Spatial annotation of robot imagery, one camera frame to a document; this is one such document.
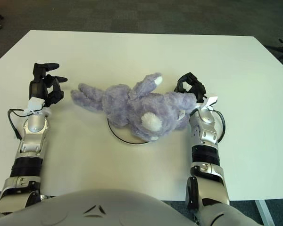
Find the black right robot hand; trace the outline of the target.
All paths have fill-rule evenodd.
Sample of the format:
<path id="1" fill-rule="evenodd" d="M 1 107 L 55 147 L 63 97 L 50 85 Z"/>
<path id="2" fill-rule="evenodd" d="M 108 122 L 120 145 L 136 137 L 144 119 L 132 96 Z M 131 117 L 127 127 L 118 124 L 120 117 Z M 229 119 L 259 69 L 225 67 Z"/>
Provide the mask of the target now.
<path id="1" fill-rule="evenodd" d="M 189 90 L 186 90 L 183 87 L 184 83 L 187 83 L 188 85 L 190 85 L 191 88 Z M 205 86 L 200 81 L 198 81 L 197 77 L 191 72 L 186 73 L 185 75 L 179 78 L 179 80 L 177 81 L 177 85 L 174 89 L 174 92 L 192 93 L 195 95 L 197 99 L 197 103 L 203 103 L 204 102 L 203 98 L 204 97 L 206 98 Z"/>

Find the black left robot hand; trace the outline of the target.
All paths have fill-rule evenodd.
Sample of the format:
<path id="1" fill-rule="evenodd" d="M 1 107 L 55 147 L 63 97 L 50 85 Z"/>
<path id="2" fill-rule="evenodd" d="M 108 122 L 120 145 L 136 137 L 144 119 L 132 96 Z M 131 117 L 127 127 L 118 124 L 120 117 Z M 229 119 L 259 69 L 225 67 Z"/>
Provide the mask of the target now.
<path id="1" fill-rule="evenodd" d="M 67 82 L 67 78 L 46 74 L 58 68 L 59 64 L 57 63 L 34 64 L 34 79 L 29 84 L 29 98 L 43 99 L 44 107 L 50 107 L 64 98 L 60 83 Z"/>

